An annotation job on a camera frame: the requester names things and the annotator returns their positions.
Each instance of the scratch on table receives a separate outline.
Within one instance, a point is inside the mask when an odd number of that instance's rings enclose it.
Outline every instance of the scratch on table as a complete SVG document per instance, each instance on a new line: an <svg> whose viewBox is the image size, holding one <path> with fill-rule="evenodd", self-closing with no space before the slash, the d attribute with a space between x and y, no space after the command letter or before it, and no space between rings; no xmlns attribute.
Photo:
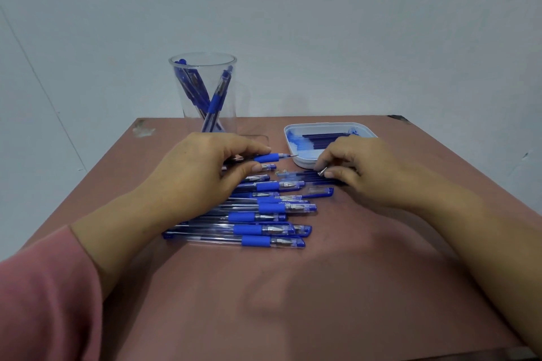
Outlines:
<svg viewBox="0 0 542 361"><path fill-rule="evenodd" d="M145 119L139 119L138 121L136 121L132 132L134 133L134 137L142 138L152 136L155 130L156 129L149 129L145 127Z"/></svg>

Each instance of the plastic pen holder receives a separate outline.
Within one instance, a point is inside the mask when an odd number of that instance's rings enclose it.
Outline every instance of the plastic pen holder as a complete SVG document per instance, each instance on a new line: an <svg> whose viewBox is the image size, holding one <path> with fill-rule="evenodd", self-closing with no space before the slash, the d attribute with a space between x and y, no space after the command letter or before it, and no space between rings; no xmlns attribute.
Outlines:
<svg viewBox="0 0 542 361"><path fill-rule="evenodd" d="M235 56L226 53L183 53L170 58L169 63L173 67L185 122L191 132L202 130L222 75L225 70L230 72L227 94L221 103L213 132L237 133Z"/></svg>

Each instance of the forearm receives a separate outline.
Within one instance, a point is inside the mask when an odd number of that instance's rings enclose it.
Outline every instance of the forearm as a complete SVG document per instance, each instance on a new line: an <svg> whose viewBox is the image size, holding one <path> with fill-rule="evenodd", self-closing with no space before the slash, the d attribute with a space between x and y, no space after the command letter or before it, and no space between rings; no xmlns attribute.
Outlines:
<svg viewBox="0 0 542 361"><path fill-rule="evenodd" d="M98 269L105 299L130 260L170 226L164 211L136 189L76 221L71 229Z"/></svg>
<svg viewBox="0 0 542 361"><path fill-rule="evenodd" d="M411 211L451 245L486 295L542 353L542 232L491 211L476 194L433 181Z"/></svg>

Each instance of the hand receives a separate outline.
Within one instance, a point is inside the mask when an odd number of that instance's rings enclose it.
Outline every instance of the hand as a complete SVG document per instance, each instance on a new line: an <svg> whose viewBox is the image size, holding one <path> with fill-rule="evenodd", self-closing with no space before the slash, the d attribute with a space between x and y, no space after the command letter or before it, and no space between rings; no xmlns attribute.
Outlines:
<svg viewBox="0 0 542 361"><path fill-rule="evenodd" d="M352 163L356 170L341 166ZM435 189L447 181L417 163L396 159L379 138L340 137L318 158L314 169L339 179L357 192L387 207L416 208Z"/></svg>
<svg viewBox="0 0 542 361"><path fill-rule="evenodd" d="M262 168L258 162L247 161L222 176L224 160L270 151L261 143L231 133L192 133L166 154L136 191L151 199L161 223L177 224L224 202L241 180Z"/></svg>

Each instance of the table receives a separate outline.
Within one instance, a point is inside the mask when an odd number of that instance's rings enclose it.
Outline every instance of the table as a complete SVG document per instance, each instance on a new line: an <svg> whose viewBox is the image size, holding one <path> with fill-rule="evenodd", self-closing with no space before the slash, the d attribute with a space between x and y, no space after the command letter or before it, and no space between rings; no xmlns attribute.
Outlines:
<svg viewBox="0 0 542 361"><path fill-rule="evenodd" d="M469 187L496 209L541 218L407 121L386 116L240 118L239 132L287 152L283 127L357 122L399 157ZM140 134L144 126L152 135ZM188 133L184 119L136 120L28 241L139 185ZM279 168L294 169L291 160ZM304 250L155 239L104 306L105 360L405 360L521 345L453 251L414 215L316 200Z"/></svg>

